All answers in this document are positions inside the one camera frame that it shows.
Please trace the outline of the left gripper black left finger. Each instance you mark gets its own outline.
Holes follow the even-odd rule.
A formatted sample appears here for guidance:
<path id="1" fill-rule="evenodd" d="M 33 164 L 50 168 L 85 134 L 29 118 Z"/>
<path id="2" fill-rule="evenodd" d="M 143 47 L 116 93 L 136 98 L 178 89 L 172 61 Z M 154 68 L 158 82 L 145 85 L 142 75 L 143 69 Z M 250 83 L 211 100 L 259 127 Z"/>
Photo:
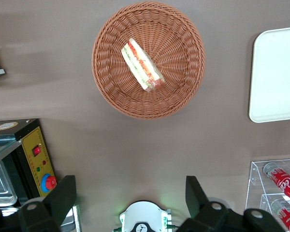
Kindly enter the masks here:
<path id="1" fill-rule="evenodd" d="M 31 199 L 9 216 L 0 210 L 0 232 L 59 232 L 75 201 L 75 176 L 67 175 L 43 200 Z"/>

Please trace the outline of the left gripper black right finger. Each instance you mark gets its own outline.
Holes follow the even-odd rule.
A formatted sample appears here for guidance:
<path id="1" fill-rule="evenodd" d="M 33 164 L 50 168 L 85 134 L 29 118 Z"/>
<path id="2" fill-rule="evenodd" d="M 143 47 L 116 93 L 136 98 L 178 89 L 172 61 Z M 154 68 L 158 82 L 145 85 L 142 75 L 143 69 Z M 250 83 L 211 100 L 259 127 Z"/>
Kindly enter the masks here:
<path id="1" fill-rule="evenodd" d="M 268 212 L 249 208 L 238 214 L 223 203 L 210 201 L 195 176 L 186 177 L 186 205 L 190 214 L 178 232 L 283 232 Z"/>

